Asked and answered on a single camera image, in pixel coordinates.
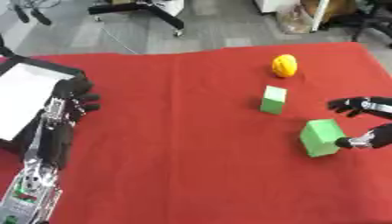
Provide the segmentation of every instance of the wire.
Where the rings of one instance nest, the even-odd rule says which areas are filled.
[[[102,30],[108,34],[115,42],[117,42],[119,45],[121,45],[123,48],[127,49],[129,52],[133,54],[140,54],[139,52],[135,52],[134,50],[130,49],[127,47],[123,42],[121,42],[118,38],[116,38],[113,34],[111,34],[108,30],[105,29],[105,27],[102,27]]]

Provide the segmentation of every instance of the large green cube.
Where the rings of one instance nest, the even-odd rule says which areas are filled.
[[[301,132],[301,141],[310,157],[334,154],[339,150],[335,141],[345,134],[333,119],[309,121]]]
[[[267,86],[264,97],[262,98],[260,110],[275,115],[281,114],[284,102],[286,101],[286,95],[287,89]]]

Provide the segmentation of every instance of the gray floor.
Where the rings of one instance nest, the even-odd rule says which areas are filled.
[[[172,28],[145,12],[103,15],[96,23],[87,7],[93,0],[62,0],[45,10],[51,27],[19,22],[0,1],[0,32],[7,45],[24,55],[60,53],[184,53],[226,46],[265,46],[349,41],[351,31],[334,28],[305,35],[285,35],[272,16],[261,17],[251,0],[185,0],[179,15],[186,22],[181,38]],[[392,73],[392,40],[366,31],[360,42]]]

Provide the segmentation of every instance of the yellow ball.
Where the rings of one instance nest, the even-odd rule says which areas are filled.
[[[296,58],[290,54],[284,54],[274,59],[272,70],[279,77],[291,77],[298,70]]]

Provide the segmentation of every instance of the robotic hand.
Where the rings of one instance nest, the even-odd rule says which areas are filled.
[[[62,194],[58,171],[67,162],[75,124],[99,109],[84,76],[60,80],[45,107],[20,133],[24,168],[0,202],[0,223],[47,224]]]
[[[52,97],[37,119],[21,133],[23,149],[20,157],[25,161],[26,150],[32,146],[37,129],[41,125],[41,142],[37,155],[44,165],[54,165],[62,170],[67,163],[67,154],[74,135],[75,124],[88,112],[97,110],[100,96],[90,94],[93,84],[85,77],[60,80],[53,89]]]
[[[328,108],[336,113],[348,112],[348,117],[361,113],[379,116],[392,120],[392,98],[384,97],[354,97],[343,98],[328,102]],[[392,144],[392,123],[370,129],[360,137],[342,137],[336,142],[342,148],[381,148]]]

